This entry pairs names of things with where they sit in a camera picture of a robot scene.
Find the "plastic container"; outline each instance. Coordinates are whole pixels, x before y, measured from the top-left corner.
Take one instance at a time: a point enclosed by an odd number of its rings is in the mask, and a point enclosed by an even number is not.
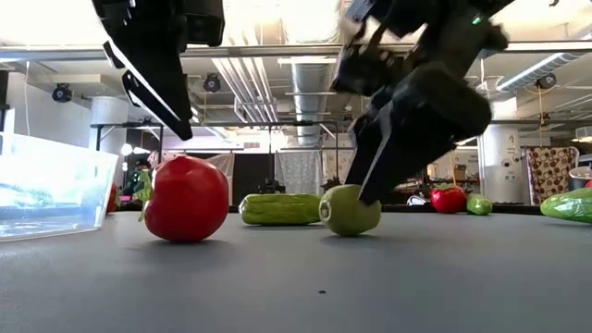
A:
[[[0,132],[0,241],[103,225],[117,156]]]

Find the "gray table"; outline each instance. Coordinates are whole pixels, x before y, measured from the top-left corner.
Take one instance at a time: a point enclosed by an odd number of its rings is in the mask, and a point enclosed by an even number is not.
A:
[[[592,228],[384,214],[372,236],[253,228],[173,246],[136,214],[0,244],[0,332],[590,332]]]

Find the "black panel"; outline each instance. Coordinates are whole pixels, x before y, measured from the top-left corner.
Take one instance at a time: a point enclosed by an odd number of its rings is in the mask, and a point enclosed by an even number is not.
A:
[[[8,92],[8,72],[0,70],[0,132],[4,131],[6,111],[9,108],[6,101]],[[0,154],[2,154],[3,137],[0,136]]]
[[[232,175],[232,203],[239,205],[247,194],[257,192],[257,186],[269,177],[269,168],[269,154],[236,154]]]

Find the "column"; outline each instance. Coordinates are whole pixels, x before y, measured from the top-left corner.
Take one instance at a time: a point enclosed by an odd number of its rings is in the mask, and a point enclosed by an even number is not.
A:
[[[121,124],[128,121],[128,108],[130,103],[110,96],[93,97],[91,106],[91,124]],[[108,127],[102,130],[102,136],[105,136]],[[91,129],[89,138],[89,148],[96,148],[97,129]],[[117,160],[115,182],[117,185],[123,185],[123,170],[121,168],[124,157],[121,155],[121,147],[126,143],[127,130],[113,129],[104,139],[101,140],[101,152],[116,154]]]
[[[516,97],[493,100],[494,119],[516,118]],[[522,203],[524,175],[518,129],[489,125],[478,139],[481,193],[497,203]]]

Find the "tomato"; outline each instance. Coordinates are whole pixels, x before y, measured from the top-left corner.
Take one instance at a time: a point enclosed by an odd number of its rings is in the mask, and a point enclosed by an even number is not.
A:
[[[174,242],[201,241],[215,233],[228,214],[228,181],[203,159],[178,156],[154,175],[154,193],[144,209],[146,227]]]
[[[113,213],[117,210],[117,185],[114,182],[109,192],[109,201],[107,202],[107,213]]]
[[[431,192],[430,198],[439,213],[454,214],[463,212],[466,208],[466,194],[457,186],[435,189]]]

